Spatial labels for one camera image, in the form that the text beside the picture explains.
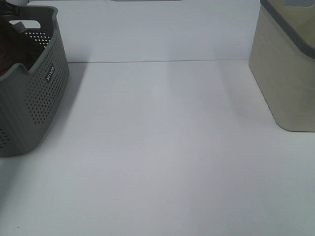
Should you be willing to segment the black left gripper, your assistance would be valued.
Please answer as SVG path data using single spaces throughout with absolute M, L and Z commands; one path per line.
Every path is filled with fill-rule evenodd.
M 1 16 L 19 16 L 20 9 L 17 5 L 1 5 L 0 15 Z

